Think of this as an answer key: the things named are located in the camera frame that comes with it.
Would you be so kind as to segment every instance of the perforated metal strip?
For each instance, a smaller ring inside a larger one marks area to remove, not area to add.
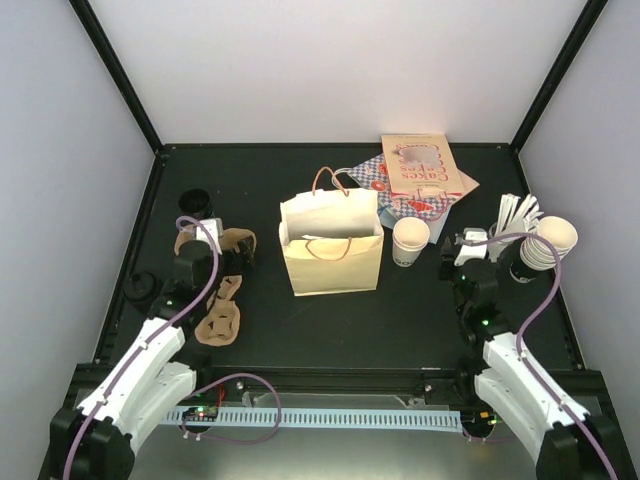
[[[175,407],[161,425],[181,425],[182,412]],[[277,416],[275,408],[222,407],[215,421],[188,421],[189,426],[271,427]],[[432,410],[348,410],[283,408],[281,427],[285,428],[356,428],[374,430],[433,430],[462,432],[459,412]]]

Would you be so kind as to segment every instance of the cream paper bag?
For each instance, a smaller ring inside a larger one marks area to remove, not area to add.
[[[384,232],[378,192],[316,190],[280,204],[280,244],[296,296],[375,290]]]

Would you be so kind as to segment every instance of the bag handle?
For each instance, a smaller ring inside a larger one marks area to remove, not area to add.
[[[335,185],[337,185],[337,187],[342,191],[342,193],[344,193],[345,197],[349,196],[349,192],[344,188],[344,186],[340,183],[340,180],[338,180],[338,177],[336,177],[336,174],[333,172],[333,170],[331,170],[330,167],[324,166],[322,167],[320,170],[318,170],[318,173],[316,173],[316,178],[313,181],[313,186],[311,187],[311,194],[315,195],[316,194],[316,185],[318,184],[318,178],[320,178],[320,174],[322,172],[324,172],[325,170],[327,170],[329,173],[331,173],[331,176],[333,177],[333,179],[335,180]]]
[[[324,260],[324,261],[327,261],[327,262],[339,262],[340,260],[342,260],[344,257],[347,256],[347,253],[349,253],[349,250],[351,249],[351,240],[352,239],[349,238],[349,241],[347,242],[347,249],[344,251],[344,253],[342,254],[342,256],[340,258],[321,258],[321,257],[317,256],[309,248],[309,245],[311,244],[311,242],[313,242],[313,240],[307,240],[307,243],[305,243],[304,248],[307,249],[307,252],[309,252],[313,258],[317,258],[318,260]]]

